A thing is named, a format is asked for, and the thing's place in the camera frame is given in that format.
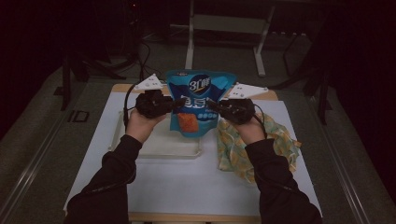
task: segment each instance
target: detergent pouch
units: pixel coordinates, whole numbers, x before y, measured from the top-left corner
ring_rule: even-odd
[[[166,73],[166,81],[174,100],[187,98],[184,106],[171,114],[171,131],[185,137],[201,137],[216,128],[219,114],[206,106],[207,100],[218,102],[231,88],[236,76],[206,70],[173,70]]]

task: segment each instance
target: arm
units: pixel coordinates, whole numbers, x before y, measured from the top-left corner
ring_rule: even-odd
[[[252,119],[234,127],[254,167],[262,223],[322,223],[318,209],[298,189],[286,158],[275,154],[274,140],[264,139],[259,122]]]
[[[135,178],[135,160],[154,126],[165,116],[146,119],[133,110],[126,134],[114,152],[102,158],[102,168],[67,204],[64,223],[128,223],[126,185]]]

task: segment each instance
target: gray floor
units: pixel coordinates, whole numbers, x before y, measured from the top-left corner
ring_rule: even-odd
[[[148,36],[149,73],[161,75],[167,70],[184,67],[185,32],[174,32],[171,41]],[[269,35],[262,53],[266,77],[258,77],[252,44],[222,45],[222,42],[197,38],[194,69],[227,71],[237,75],[241,83],[271,86],[288,78],[281,56],[290,39]],[[295,68],[309,42],[301,37],[290,51],[291,69]],[[142,47],[142,57],[148,49]],[[122,82],[136,82],[137,65],[119,71],[128,77]],[[78,168],[90,144],[102,115],[111,87],[119,80],[109,79],[95,71],[88,83],[73,82],[73,101],[66,111],[60,111],[62,98],[54,96],[62,85],[62,69],[52,74],[40,92],[0,143],[0,202],[9,210],[7,221],[1,223],[60,223],[64,203],[73,185]],[[327,126],[316,116],[318,97],[305,97],[304,81],[277,91],[290,112],[302,152],[323,212],[324,223],[396,223],[396,209],[381,184],[364,147],[340,106],[336,92],[330,89],[326,112]],[[89,111],[86,123],[67,122],[71,110]],[[32,160],[41,161],[34,174],[25,174]],[[21,175],[26,180],[21,195],[12,194]],[[7,201],[13,195],[15,203]]]

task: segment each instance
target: metal stand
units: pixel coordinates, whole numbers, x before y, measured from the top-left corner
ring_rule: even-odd
[[[190,0],[190,24],[189,24],[189,45],[187,47],[186,69],[192,69],[194,56],[194,29],[213,30],[225,32],[240,32],[247,34],[260,34],[259,44],[253,48],[259,77],[265,76],[264,65],[262,63],[262,46],[268,34],[271,20],[274,16],[275,7],[272,6],[266,20],[235,18],[223,16],[209,16],[194,14],[194,0]]]

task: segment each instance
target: yellow cloth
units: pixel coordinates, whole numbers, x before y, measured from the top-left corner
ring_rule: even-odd
[[[276,155],[288,159],[290,170],[296,170],[296,159],[299,156],[300,142],[290,138],[285,126],[276,123],[270,116],[264,114],[265,131],[268,138],[274,138],[274,151]],[[242,141],[238,131],[226,120],[221,119],[216,129],[219,169],[221,171],[234,171],[249,183],[254,183],[253,165],[248,159],[245,150],[246,144]]]

